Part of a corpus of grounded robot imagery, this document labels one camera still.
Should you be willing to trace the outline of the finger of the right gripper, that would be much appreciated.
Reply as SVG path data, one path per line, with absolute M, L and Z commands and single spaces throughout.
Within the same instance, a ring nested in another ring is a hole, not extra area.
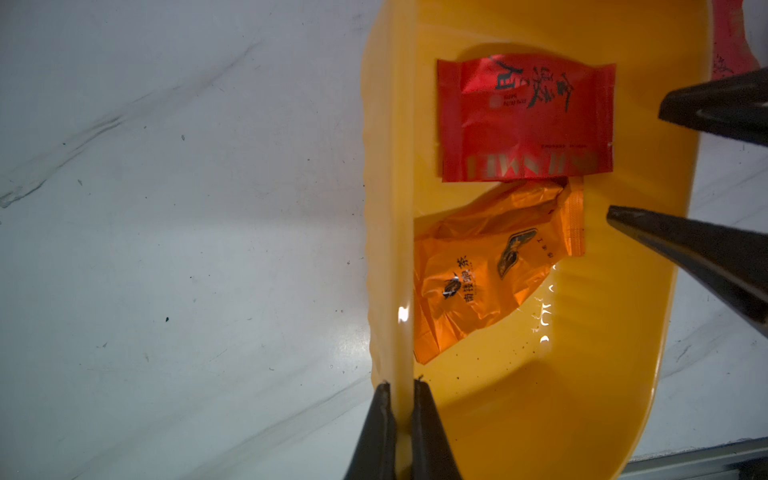
M 658 118 L 699 132 L 767 145 L 767 70 L 677 89 L 661 102 Z
M 607 223 L 686 271 L 767 334 L 767 235 L 612 205 Z

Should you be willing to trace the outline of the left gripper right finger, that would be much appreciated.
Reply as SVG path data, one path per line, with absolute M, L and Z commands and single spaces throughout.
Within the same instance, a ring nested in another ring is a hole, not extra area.
M 420 379 L 414 380 L 411 435 L 412 479 L 462 479 L 431 389 L 426 382 Z

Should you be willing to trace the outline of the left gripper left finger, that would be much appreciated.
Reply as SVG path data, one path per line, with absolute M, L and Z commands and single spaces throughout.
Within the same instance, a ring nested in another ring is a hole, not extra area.
M 394 480 L 397 425 L 391 408 L 391 387 L 374 392 L 345 480 Z

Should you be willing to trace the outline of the red tea bag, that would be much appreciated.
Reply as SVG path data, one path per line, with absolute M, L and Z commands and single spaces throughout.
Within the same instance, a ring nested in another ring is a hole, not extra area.
M 436 74 L 443 181 L 612 172 L 615 65 L 504 54 L 440 60 Z
M 721 80 L 760 68 L 746 39 L 742 0 L 712 0 L 711 79 Z

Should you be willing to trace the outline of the yellow plastic storage box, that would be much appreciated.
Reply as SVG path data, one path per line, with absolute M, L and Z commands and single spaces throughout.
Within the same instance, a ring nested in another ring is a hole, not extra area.
M 387 1 L 362 56 L 370 352 L 397 425 L 431 388 L 466 479 L 614 479 L 642 435 L 659 376 L 675 266 L 612 229 L 612 205 L 683 216 L 696 133 L 662 122 L 670 91 L 711 71 L 706 1 Z M 479 198 L 438 172 L 440 59 L 537 52 L 613 64 L 614 169 L 584 180 L 586 252 L 524 305 L 428 364 L 412 355 L 413 239 Z

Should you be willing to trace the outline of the orange tea bag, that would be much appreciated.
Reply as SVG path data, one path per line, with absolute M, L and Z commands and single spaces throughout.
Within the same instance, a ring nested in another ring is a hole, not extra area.
M 580 177 L 513 182 L 435 222 L 415 238 L 416 361 L 508 317 L 585 250 Z

